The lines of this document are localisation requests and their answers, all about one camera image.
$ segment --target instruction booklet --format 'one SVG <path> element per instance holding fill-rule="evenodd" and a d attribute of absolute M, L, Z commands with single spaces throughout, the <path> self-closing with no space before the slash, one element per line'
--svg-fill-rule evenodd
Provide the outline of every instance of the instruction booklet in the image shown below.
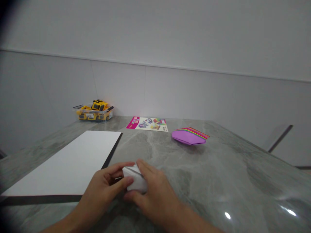
<path fill-rule="evenodd" d="M 168 132 L 165 119 L 135 116 L 126 128 Z"/>

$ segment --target plastic container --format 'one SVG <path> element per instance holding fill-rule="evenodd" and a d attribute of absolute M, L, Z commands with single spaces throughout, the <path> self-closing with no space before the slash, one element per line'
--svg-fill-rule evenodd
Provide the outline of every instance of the plastic container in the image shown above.
<path fill-rule="evenodd" d="M 76 113 L 76 116 L 81 121 L 93 121 L 93 122 L 103 122 L 108 121 L 113 117 L 113 109 L 114 107 L 111 105 L 107 105 L 108 108 L 103 111 L 99 110 L 92 110 L 92 109 L 85 109 L 85 106 L 91 108 L 92 104 L 87 105 L 79 105 L 73 107 L 73 110 Z"/>

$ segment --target gray marble tabletop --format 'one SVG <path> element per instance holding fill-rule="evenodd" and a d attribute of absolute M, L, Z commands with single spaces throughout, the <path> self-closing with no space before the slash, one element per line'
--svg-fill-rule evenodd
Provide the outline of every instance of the gray marble tabletop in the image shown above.
<path fill-rule="evenodd" d="M 225 232 L 310 232 L 311 176 L 213 121 L 167 119 L 169 133 L 126 129 L 131 117 L 106 123 L 75 122 L 0 161 L 1 193 L 86 130 L 122 131 L 110 164 L 146 160 L 163 169 L 180 199 Z M 210 136 L 188 146 L 171 138 L 193 127 Z M 6 206 L 8 223 L 40 231 L 76 203 Z M 90 232 L 162 232 L 139 209 L 116 198 Z"/>

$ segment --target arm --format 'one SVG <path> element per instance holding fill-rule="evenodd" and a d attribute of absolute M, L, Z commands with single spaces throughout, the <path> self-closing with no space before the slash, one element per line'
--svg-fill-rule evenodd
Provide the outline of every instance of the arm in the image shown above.
<path fill-rule="evenodd" d="M 41 233 L 79 233 L 89 230 L 104 215 L 115 196 L 134 182 L 132 177 L 126 177 L 115 183 L 116 178 L 123 177 L 122 168 L 134 164 L 117 163 L 97 171 L 74 210 Z"/>
<path fill-rule="evenodd" d="M 148 191 L 145 195 L 130 191 L 124 199 L 138 205 L 143 214 L 168 232 L 222 232 L 204 221 L 176 196 L 165 174 L 143 160 L 137 160 Z"/>

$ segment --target left hand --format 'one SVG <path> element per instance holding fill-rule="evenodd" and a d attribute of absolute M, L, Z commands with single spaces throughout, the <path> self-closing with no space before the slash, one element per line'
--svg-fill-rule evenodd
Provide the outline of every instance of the left hand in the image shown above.
<path fill-rule="evenodd" d="M 134 162 L 116 163 L 95 172 L 79 204 L 66 218 L 79 224 L 76 226 L 79 230 L 88 230 L 92 227 L 103 216 L 115 196 L 134 182 L 132 177 L 125 177 L 115 182 L 116 178 L 123 177 L 123 167 L 134 164 Z"/>

